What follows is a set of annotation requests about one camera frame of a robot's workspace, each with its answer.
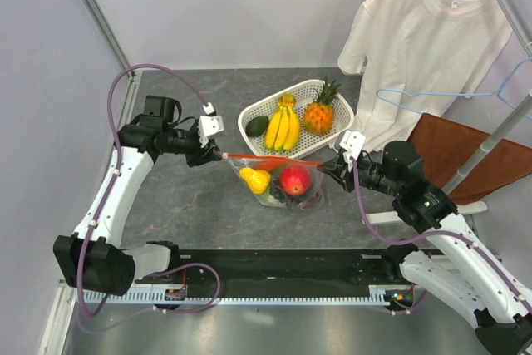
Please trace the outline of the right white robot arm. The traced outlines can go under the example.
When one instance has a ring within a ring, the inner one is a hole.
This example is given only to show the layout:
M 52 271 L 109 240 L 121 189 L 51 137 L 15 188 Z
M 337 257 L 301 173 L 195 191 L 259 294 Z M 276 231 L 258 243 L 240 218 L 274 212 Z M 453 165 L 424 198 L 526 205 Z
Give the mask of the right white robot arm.
M 424 176 L 413 144 L 392 141 L 382 160 L 362 153 L 353 132 L 337 156 L 318 166 L 346 192 L 360 198 L 368 188 L 393 196 L 399 219 L 418 235 L 389 241 L 381 262 L 390 283 L 414 283 L 460 314 L 491 354 L 531 352 L 531 290 L 485 247 L 456 204 Z

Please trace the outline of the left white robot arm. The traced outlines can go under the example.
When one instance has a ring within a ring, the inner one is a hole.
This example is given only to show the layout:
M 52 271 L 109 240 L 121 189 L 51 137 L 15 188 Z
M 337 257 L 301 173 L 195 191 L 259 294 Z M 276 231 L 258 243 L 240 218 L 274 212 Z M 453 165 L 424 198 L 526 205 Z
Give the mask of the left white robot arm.
M 178 101 L 148 96 L 142 113 L 118 130 L 118 145 L 90 209 L 73 233 L 58 236 L 52 248 L 69 286 L 121 296 L 152 273 L 165 283 L 180 278 L 183 264 L 173 257 L 173 244 L 121 247 L 131 206 L 160 156 L 183 155 L 189 167 L 222 158 L 214 138 L 224 131 L 224 122 L 214 107 L 205 105 L 188 129 L 179 126 L 180 113 Z

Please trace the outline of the clear zip top bag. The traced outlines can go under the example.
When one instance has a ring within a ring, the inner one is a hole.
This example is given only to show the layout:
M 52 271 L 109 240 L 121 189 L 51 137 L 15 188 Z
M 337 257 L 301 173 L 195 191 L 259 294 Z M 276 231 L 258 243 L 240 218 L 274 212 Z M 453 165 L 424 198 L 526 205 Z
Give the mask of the clear zip top bag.
M 224 153 L 223 160 L 262 205 L 315 210 L 324 202 L 318 162 L 235 153 Z

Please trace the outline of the black toy grapes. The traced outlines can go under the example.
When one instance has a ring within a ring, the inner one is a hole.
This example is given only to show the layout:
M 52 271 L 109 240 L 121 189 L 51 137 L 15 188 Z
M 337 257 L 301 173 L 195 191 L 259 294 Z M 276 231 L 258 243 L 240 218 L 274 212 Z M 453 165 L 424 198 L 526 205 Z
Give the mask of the black toy grapes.
M 278 186 L 269 187 L 268 204 L 289 209 L 302 209 L 310 201 L 310 195 L 289 195 Z

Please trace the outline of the dark red toy apple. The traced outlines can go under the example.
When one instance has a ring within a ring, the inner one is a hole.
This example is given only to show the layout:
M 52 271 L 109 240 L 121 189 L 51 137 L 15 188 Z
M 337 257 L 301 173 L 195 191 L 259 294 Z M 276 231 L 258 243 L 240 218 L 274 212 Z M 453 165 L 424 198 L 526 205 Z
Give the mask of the dark red toy apple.
M 323 203 L 323 193 L 322 191 L 317 191 L 308 197 L 300 204 L 299 208 L 301 210 L 315 210 L 319 208 Z

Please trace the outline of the white plastic fruit basket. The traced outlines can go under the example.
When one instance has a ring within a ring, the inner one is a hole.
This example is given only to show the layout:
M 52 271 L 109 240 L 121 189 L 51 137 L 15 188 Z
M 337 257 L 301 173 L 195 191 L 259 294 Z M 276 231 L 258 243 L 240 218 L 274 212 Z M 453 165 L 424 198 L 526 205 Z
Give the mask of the white plastic fruit basket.
M 311 79 L 257 101 L 240 112 L 238 126 L 255 155 L 303 158 L 333 146 L 354 122 L 340 84 Z

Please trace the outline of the green toy avocado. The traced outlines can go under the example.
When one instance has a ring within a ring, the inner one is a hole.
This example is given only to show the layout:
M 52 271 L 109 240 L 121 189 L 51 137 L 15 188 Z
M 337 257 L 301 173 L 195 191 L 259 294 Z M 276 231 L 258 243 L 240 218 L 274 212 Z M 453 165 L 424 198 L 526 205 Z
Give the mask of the green toy avocado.
M 247 123 L 244 131 L 247 137 L 255 138 L 261 136 L 267 130 L 268 125 L 267 116 L 256 116 Z

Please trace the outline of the yellow toy bananas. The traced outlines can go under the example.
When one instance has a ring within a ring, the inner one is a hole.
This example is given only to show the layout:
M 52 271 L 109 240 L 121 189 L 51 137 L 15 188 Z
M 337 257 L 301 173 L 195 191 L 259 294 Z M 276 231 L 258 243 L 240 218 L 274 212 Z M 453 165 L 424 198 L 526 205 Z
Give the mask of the yellow toy bananas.
M 274 112 L 264 137 L 266 149 L 291 151 L 298 143 L 301 122 L 294 106 L 295 97 L 291 93 L 284 93 L 278 99 L 278 109 Z

